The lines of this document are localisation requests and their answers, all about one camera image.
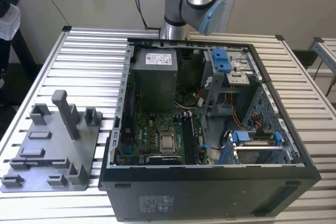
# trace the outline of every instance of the white wall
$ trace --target white wall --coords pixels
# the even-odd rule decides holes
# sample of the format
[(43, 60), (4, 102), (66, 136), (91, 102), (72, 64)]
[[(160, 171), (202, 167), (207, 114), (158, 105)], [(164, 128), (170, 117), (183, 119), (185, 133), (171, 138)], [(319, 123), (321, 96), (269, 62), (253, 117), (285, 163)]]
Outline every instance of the white wall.
[(229, 33), (281, 34), (293, 49), (313, 37), (336, 38), (335, 0), (235, 0)]
[[(54, 0), (72, 26), (143, 29), (134, 0)], [(160, 27), (164, 0), (140, 0), (149, 26)], [(22, 0), (21, 29), (37, 62), (43, 63), (65, 25), (51, 0)]]

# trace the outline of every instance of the metal frame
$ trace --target metal frame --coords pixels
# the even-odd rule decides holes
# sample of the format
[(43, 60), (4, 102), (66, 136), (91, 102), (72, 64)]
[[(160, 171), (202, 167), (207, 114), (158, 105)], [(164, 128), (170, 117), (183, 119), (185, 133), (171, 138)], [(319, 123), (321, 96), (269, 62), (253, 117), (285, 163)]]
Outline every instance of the metal frame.
[[(113, 126), (118, 96), (116, 89), (119, 87), (121, 74), (119, 64), (123, 62), (127, 37), (157, 38), (158, 32), (72, 28), (71, 31), (61, 34), (0, 142), (0, 177), (7, 173), (9, 166), (8, 163), (3, 163), (3, 159), (16, 154), (17, 145), (22, 142), (24, 131), (31, 124), (31, 120), (26, 119), (26, 116), (32, 105), (35, 102), (44, 102), (56, 88), (62, 87), (67, 90), (72, 101), (81, 104), (78, 106), (79, 110), (81, 106), (96, 106), (98, 111), (103, 112), (90, 186), (81, 192), (0, 194), (1, 220), (20, 219), (25, 220), (25, 223), (29, 222), (28, 220), (29, 223), (116, 222), (106, 192), (97, 188), (97, 176), (100, 174), (108, 131)], [(304, 193), (276, 218), (231, 220), (230, 223), (335, 223), (335, 110), (330, 108), (322, 92), (314, 85), (291, 50), (275, 36), (213, 34), (204, 37), (198, 33), (191, 33), (191, 40), (254, 45), (322, 177), (312, 190)], [(51, 104), (48, 106), (50, 110), (54, 109)], [(219, 223), (220, 220), (207, 221), (211, 222)], [(186, 223), (204, 223), (204, 220)]]
[(314, 38), (310, 50), (321, 57), (323, 62), (336, 75), (336, 39)]

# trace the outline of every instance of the slotted metal tabletop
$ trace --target slotted metal tabletop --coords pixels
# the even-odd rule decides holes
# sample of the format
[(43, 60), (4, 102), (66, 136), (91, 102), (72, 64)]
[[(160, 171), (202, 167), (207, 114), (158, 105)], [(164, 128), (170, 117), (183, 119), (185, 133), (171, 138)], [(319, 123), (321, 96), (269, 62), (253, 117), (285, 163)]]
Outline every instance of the slotted metal tabletop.
[[(121, 68), (128, 37), (156, 38), (157, 31), (72, 28), (56, 41), (13, 122), (0, 142), (0, 178), (15, 157), (31, 119), (35, 103), (56, 107), (51, 96), (65, 89), (68, 102), (79, 111), (95, 106), (103, 113), (98, 144), (85, 191), (0, 193), (0, 220), (19, 223), (115, 223), (98, 177), (108, 131), (112, 129)], [(191, 34), (191, 40), (253, 44), (262, 59), (294, 126), (310, 153), (322, 180), (275, 219), (249, 219), (254, 223), (336, 223), (336, 112), (312, 81), (285, 41), (275, 36)], [(247, 220), (184, 221), (183, 223), (246, 223)]]

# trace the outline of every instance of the blue latch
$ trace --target blue latch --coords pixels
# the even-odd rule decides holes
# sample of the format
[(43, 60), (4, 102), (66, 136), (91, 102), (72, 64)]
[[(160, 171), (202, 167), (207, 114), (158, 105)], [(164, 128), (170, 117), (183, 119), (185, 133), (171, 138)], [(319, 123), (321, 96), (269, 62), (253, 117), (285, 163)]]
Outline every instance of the blue latch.
[(281, 135), (278, 131), (275, 132), (274, 138), (277, 141), (277, 146), (281, 146), (282, 145), (282, 138), (281, 138)]
[(224, 48), (212, 49), (212, 58), (218, 72), (231, 72), (231, 63)]
[(248, 135), (247, 131), (235, 131), (232, 134), (233, 142), (237, 143), (244, 142), (244, 141), (250, 141), (250, 136)]

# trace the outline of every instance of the motherboard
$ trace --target motherboard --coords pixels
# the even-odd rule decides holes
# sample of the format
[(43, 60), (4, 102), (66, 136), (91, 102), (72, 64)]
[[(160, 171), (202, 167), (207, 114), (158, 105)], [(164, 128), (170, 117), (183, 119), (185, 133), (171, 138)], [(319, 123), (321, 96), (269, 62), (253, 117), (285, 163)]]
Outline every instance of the motherboard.
[(204, 142), (200, 115), (192, 115), (192, 126), (185, 126), (183, 119), (183, 115), (137, 113), (134, 138), (122, 142), (120, 163), (184, 165), (196, 157), (194, 164), (206, 164), (206, 152), (199, 147)]

